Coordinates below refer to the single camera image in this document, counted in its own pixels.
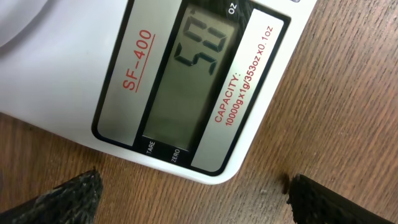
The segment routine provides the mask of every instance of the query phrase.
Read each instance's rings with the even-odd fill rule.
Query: display screen frame
[[[206,22],[202,22],[203,26],[209,29],[202,28],[202,33],[198,31],[200,30],[199,28],[195,31],[197,34],[190,31],[191,35],[197,35],[197,37],[201,38],[201,41],[193,40],[185,34],[189,17],[197,20],[199,23],[202,22],[201,20]],[[223,32],[226,33],[223,50],[218,52],[205,46],[205,42],[209,42],[208,40],[211,40],[212,37],[215,38],[211,41],[219,38],[214,35],[203,36],[203,34],[206,35],[212,28],[213,30],[217,30],[220,34],[224,35]],[[173,145],[181,150],[190,151],[193,147],[197,148],[198,139],[196,136],[200,135],[203,129],[203,126],[200,124],[207,123],[208,112],[211,111],[214,100],[219,93],[217,89],[224,82],[224,74],[229,70],[229,67],[224,66],[224,64],[227,58],[229,58],[228,54],[231,48],[236,43],[235,35],[237,30],[237,23],[230,22],[219,15],[210,14],[207,10],[196,5],[188,4],[185,9],[184,17],[182,18],[181,26],[179,27],[179,32],[177,32],[177,36],[174,38],[172,53],[169,54],[164,72],[161,74],[162,79],[159,83],[159,88],[144,130],[144,135],[146,137]],[[200,57],[197,64],[186,66],[186,64],[175,59],[178,45],[183,46],[184,50],[182,51],[182,55],[183,57],[188,57],[188,60],[191,60],[191,57],[194,56],[195,53],[197,53],[196,56],[201,53],[205,55],[205,57],[215,60],[217,65],[211,62],[209,63],[209,61]],[[213,67],[213,71],[215,72],[211,74],[205,73],[204,70],[211,68],[211,66],[209,66],[210,64],[216,65]],[[173,101],[173,107],[170,106],[170,101]],[[160,125],[161,121],[165,122],[166,125],[162,127]]]
[[[211,112],[212,112],[212,110],[213,110],[213,108],[215,106],[215,103],[216,103],[216,99],[217,99],[217,97],[218,97],[218,95],[219,95],[219,93],[221,91],[222,86],[223,86],[223,81],[225,80],[225,77],[226,77],[226,75],[228,73],[228,70],[229,70],[229,68],[230,68],[230,66],[232,64],[232,61],[233,61],[233,59],[234,59],[234,57],[236,55],[236,52],[238,50],[238,47],[240,45],[241,39],[243,37],[244,31],[246,29],[246,26],[247,26],[247,24],[249,22],[249,19],[250,19],[250,16],[251,16],[251,13],[253,12],[253,10],[254,9],[260,10],[260,11],[262,11],[262,12],[264,12],[264,13],[270,15],[270,16],[273,16],[275,18],[278,18],[278,19],[280,19],[280,20],[282,20],[284,22],[282,30],[281,30],[278,38],[277,38],[277,42],[275,43],[275,46],[274,46],[274,48],[272,50],[271,56],[269,57],[269,60],[268,60],[268,62],[266,64],[266,67],[265,67],[265,69],[264,69],[264,71],[263,71],[263,73],[261,75],[261,78],[260,78],[257,86],[255,87],[253,96],[252,96],[252,98],[251,98],[251,100],[250,100],[250,102],[248,104],[247,110],[244,112],[243,119],[241,120],[241,122],[239,124],[239,128],[238,128],[238,130],[237,130],[237,132],[235,134],[233,142],[231,143],[231,146],[230,146],[230,148],[228,150],[228,153],[227,153],[227,155],[226,155],[226,157],[224,159],[223,165],[221,166],[221,168],[219,170],[217,170],[215,172],[208,172],[206,170],[201,170],[199,168],[191,166],[191,162],[193,160],[193,157],[195,156],[197,147],[198,147],[198,145],[200,143],[200,140],[201,140],[201,137],[202,137],[202,135],[203,135],[203,133],[205,131],[207,122],[203,122],[203,124],[200,125],[200,127],[198,128],[197,133],[195,135],[195,140],[194,140],[194,143],[193,143],[194,147],[193,147],[193,149],[191,151],[184,151],[184,150],[180,150],[180,149],[178,150],[178,162],[177,162],[177,160],[173,161],[173,155],[176,153],[176,147],[175,146],[170,146],[168,144],[164,144],[162,142],[158,142],[156,140],[149,139],[149,138],[143,136],[144,129],[145,129],[145,126],[146,126],[146,123],[147,123],[147,120],[148,120],[148,117],[149,117],[149,114],[150,114],[150,110],[151,110],[152,105],[154,103],[154,100],[155,100],[157,91],[159,89],[159,85],[161,83],[162,76],[163,76],[163,73],[165,71],[165,68],[166,68],[167,62],[169,60],[170,54],[172,53],[172,47],[174,46],[174,42],[175,42],[175,39],[177,37],[178,30],[179,30],[179,28],[181,26],[181,23],[183,22],[182,21],[183,16],[184,16],[186,8],[187,8],[187,6],[189,4],[192,4],[192,5],[196,6],[196,7],[200,7],[200,8],[202,8],[202,9],[204,9],[204,10],[210,12],[210,13],[216,14],[216,15],[218,15],[218,16],[220,16],[220,17],[222,17],[222,18],[224,18],[224,19],[226,19],[228,21],[235,22],[235,23],[238,24],[238,30],[236,31],[236,37],[235,37],[236,43],[231,47],[231,49],[229,51],[229,55],[225,58],[225,63],[223,64],[223,67],[220,68],[220,70],[225,71],[225,74],[224,74],[224,77],[220,77],[220,80],[222,80],[222,82],[220,82],[220,85],[217,86],[217,88],[215,89],[215,93],[216,93],[215,96],[216,97],[213,100],[213,102],[211,102],[210,109],[205,115],[205,120],[206,121],[208,121],[209,118],[210,118]],[[239,9],[237,9],[234,12],[234,14],[230,14],[228,12],[228,9],[231,7],[231,4],[239,5]],[[248,118],[248,116],[249,116],[249,114],[251,112],[252,106],[253,106],[256,98],[257,98],[259,90],[261,89],[261,86],[264,83],[264,80],[265,80],[265,78],[266,78],[266,76],[268,74],[268,71],[269,71],[269,69],[270,69],[270,67],[272,65],[272,62],[273,62],[273,60],[275,58],[275,55],[276,55],[276,53],[277,53],[277,51],[279,49],[280,43],[282,42],[282,39],[283,39],[283,37],[284,37],[284,35],[286,33],[286,30],[287,30],[287,28],[288,28],[288,26],[290,24],[290,18],[285,16],[285,15],[283,15],[283,14],[275,12],[272,9],[269,9],[269,8],[267,8],[265,6],[262,6],[262,5],[260,5],[260,4],[256,3],[256,2],[252,2],[252,1],[248,1],[248,0],[235,0],[235,1],[226,1],[226,0],[220,0],[220,1],[212,1],[212,0],[183,0],[181,5],[180,5],[180,9],[178,10],[178,14],[176,16],[174,26],[173,26],[172,31],[170,33],[169,41],[167,42],[167,46],[165,48],[165,51],[164,51],[164,54],[163,54],[163,57],[162,57],[162,61],[161,61],[160,65],[159,65],[159,69],[158,69],[158,72],[157,72],[153,87],[152,87],[152,89],[150,91],[150,95],[149,95],[149,98],[147,100],[146,107],[145,107],[145,110],[144,110],[144,114],[142,116],[141,123],[139,125],[139,128],[138,128],[134,143],[133,143],[132,146],[129,146],[129,145],[114,141],[112,139],[108,139],[108,138],[102,137],[99,134],[99,132],[98,132],[98,121],[99,121],[99,118],[100,118],[101,109],[102,109],[102,106],[103,106],[103,103],[104,103],[104,99],[105,99],[105,96],[106,96],[106,92],[107,92],[107,89],[108,89],[108,86],[109,86],[109,83],[110,83],[110,79],[111,79],[111,76],[112,76],[113,68],[115,66],[116,59],[117,59],[117,56],[118,56],[118,52],[119,52],[119,49],[121,47],[121,42],[122,42],[123,37],[124,37],[124,31],[126,30],[127,23],[128,23],[128,20],[129,20],[129,16],[130,16],[130,13],[131,13],[131,10],[132,10],[133,7],[134,7],[134,1],[129,1],[128,4],[127,4],[125,15],[123,17],[123,21],[121,23],[121,28],[120,28],[120,31],[119,31],[119,35],[118,35],[118,38],[117,38],[116,43],[115,43],[114,52],[113,52],[113,55],[111,57],[111,61],[109,63],[108,72],[107,72],[107,75],[106,75],[106,78],[105,78],[105,81],[104,81],[103,89],[102,89],[102,92],[101,92],[101,95],[100,95],[100,98],[99,98],[98,107],[97,107],[97,110],[96,110],[96,113],[95,113],[95,117],[94,117],[94,120],[93,120],[93,125],[92,125],[93,134],[95,135],[95,137],[97,137],[98,139],[100,139],[102,141],[117,145],[119,147],[123,147],[123,148],[129,149],[129,150],[132,150],[132,151],[135,151],[135,152],[139,152],[141,154],[145,154],[147,156],[151,156],[153,158],[160,159],[162,161],[166,161],[166,162],[169,162],[169,163],[172,163],[172,164],[175,164],[175,165],[178,165],[178,166],[190,169],[190,170],[194,170],[194,171],[200,172],[202,174],[206,174],[206,175],[210,175],[210,176],[216,176],[216,175],[221,174],[224,171],[225,167],[226,167],[226,164],[227,164],[227,162],[228,162],[228,160],[229,160],[229,158],[231,156],[231,153],[232,153],[232,151],[233,151],[233,149],[234,149],[234,147],[236,145],[236,142],[237,142],[237,140],[238,140],[238,138],[239,138],[239,136],[241,134],[243,126],[246,123],[246,120],[247,120],[247,118]],[[149,153],[148,146],[151,146],[151,145],[156,145],[156,152],[155,153],[152,152],[152,150]]]

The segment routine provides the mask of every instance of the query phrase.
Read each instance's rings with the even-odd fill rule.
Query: white scale
[[[222,183],[239,170],[315,3],[49,1],[25,29],[0,26],[0,111]]]

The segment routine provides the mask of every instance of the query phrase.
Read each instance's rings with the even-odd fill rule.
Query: wood grain surface
[[[96,223],[293,223],[280,177],[299,172],[398,222],[397,5],[318,0],[241,170],[224,184],[0,115],[0,212],[95,166],[104,181]]]

